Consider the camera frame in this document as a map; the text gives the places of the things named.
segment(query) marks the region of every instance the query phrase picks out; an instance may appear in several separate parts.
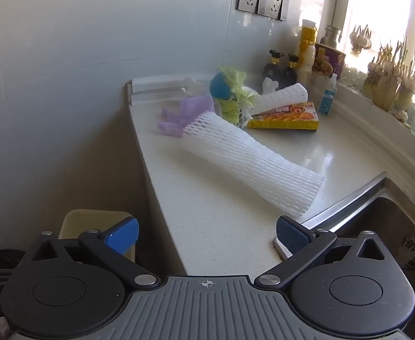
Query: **garlic cluster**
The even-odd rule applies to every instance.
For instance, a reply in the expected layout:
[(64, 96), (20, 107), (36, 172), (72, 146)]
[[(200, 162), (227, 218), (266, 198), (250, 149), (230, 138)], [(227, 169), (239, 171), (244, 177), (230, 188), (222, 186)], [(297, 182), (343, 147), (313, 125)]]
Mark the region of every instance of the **garlic cluster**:
[(365, 26), (364, 29), (359, 27), (356, 30), (356, 26), (354, 26), (354, 30), (349, 35), (349, 39), (351, 40), (351, 53), (354, 56), (358, 56), (362, 49), (369, 50), (371, 48), (371, 31), (368, 28), (368, 24)]
[[(378, 58), (368, 64), (367, 79), (363, 84), (364, 94), (385, 111), (394, 102), (396, 110), (406, 111), (415, 93), (415, 60), (405, 65), (408, 55), (407, 37), (397, 42), (395, 51), (390, 44), (380, 47)], [(405, 121), (404, 114), (399, 119)]]

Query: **spray bottle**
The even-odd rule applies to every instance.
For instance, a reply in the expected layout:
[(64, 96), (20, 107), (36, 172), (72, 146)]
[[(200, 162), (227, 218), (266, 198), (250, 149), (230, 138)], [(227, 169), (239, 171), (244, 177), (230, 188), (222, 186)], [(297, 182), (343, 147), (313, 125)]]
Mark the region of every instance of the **spray bottle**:
[(332, 102), (337, 91), (337, 75), (332, 74), (332, 77), (327, 83), (327, 86), (324, 91), (324, 97), (322, 98), (321, 105), (319, 106), (319, 112), (323, 114), (328, 114)]

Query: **metal screw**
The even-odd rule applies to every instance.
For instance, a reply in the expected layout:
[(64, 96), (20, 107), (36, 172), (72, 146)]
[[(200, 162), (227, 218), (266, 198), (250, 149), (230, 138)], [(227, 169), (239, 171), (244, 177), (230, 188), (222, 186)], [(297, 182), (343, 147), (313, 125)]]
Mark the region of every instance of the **metal screw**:
[(278, 285), (281, 281), (277, 275), (263, 275), (258, 280), (261, 284), (267, 286)]
[(135, 278), (135, 282), (142, 286), (155, 284), (156, 281), (157, 278), (154, 275), (139, 275)]

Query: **trash bin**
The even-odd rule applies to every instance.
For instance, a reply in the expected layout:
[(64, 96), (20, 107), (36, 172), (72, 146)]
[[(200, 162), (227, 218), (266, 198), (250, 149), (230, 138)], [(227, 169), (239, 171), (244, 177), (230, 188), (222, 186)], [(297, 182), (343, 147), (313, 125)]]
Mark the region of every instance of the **trash bin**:
[[(127, 212), (120, 211), (97, 211), (92, 209), (74, 209), (64, 218), (59, 239), (74, 239), (88, 229), (105, 231), (130, 216)], [(135, 261), (135, 244), (133, 244), (124, 256)]]

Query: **stainless steel sink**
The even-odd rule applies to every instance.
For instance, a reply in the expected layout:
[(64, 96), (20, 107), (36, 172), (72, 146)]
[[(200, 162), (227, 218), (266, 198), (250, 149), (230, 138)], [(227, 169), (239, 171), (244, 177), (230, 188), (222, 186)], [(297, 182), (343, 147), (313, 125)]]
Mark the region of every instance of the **stainless steel sink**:
[[(385, 173), (304, 226), (328, 229), (340, 237), (376, 232), (415, 290), (415, 203)], [(404, 331), (415, 338), (415, 312)]]

